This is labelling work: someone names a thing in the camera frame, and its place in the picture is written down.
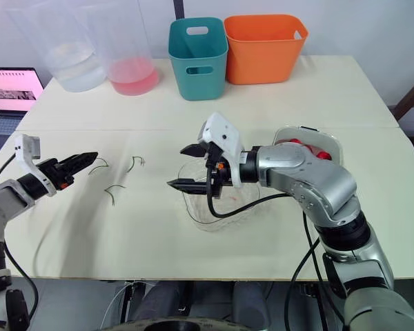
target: pink liquid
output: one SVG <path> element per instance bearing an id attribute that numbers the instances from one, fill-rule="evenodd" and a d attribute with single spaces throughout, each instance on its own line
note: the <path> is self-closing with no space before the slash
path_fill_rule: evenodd
<path id="1" fill-rule="evenodd" d="M 135 57 L 116 62 L 110 68 L 109 80 L 118 93 L 139 95 L 152 90 L 159 75 L 150 60 Z"/>

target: laptop screen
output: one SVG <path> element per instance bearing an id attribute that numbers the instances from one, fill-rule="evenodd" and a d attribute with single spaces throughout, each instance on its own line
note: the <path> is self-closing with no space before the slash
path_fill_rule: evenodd
<path id="1" fill-rule="evenodd" d="M 0 115 L 24 115 L 43 92 L 34 68 L 0 68 Z"/>

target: teal basket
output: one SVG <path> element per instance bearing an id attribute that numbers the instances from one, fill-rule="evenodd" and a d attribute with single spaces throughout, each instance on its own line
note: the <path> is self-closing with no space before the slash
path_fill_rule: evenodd
<path id="1" fill-rule="evenodd" d="M 226 86 L 228 44 L 214 17 L 178 19 L 170 26 L 168 53 L 185 100 L 219 98 Z"/>

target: basket handle hole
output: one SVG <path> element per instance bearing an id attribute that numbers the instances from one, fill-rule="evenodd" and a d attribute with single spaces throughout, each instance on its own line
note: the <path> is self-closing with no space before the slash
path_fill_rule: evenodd
<path id="1" fill-rule="evenodd" d="M 204 67 L 188 67 L 186 69 L 188 74 L 211 74 L 213 72 L 213 67 L 204 66 Z"/>
<path id="2" fill-rule="evenodd" d="M 208 34 L 208 28 L 206 26 L 193 26 L 193 27 L 187 28 L 186 32 L 190 36 L 193 36 L 196 34 Z"/>

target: laptop keyboard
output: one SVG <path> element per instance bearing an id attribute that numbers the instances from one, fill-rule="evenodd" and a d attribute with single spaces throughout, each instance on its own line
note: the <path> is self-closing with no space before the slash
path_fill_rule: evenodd
<path id="1" fill-rule="evenodd" d="M 21 119 L 0 118 L 0 134 L 10 136 L 15 131 L 20 121 Z"/>

